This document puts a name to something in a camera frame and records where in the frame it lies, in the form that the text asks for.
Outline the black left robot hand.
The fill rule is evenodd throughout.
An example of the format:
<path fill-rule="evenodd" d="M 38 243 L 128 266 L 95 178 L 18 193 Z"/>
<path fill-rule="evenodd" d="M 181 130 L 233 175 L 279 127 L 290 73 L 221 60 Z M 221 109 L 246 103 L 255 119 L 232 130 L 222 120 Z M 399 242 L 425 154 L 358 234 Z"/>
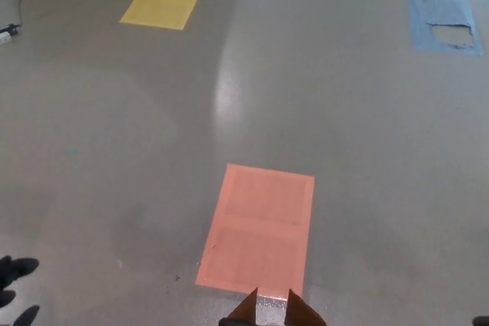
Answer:
<path fill-rule="evenodd" d="M 33 273 L 39 267 L 39 260 L 32 257 L 13 258 L 9 255 L 1 258 L 1 307 L 11 303 L 16 292 L 8 287 L 20 278 Z M 31 326 L 39 312 L 39 305 L 32 305 L 21 313 L 12 325 Z"/>

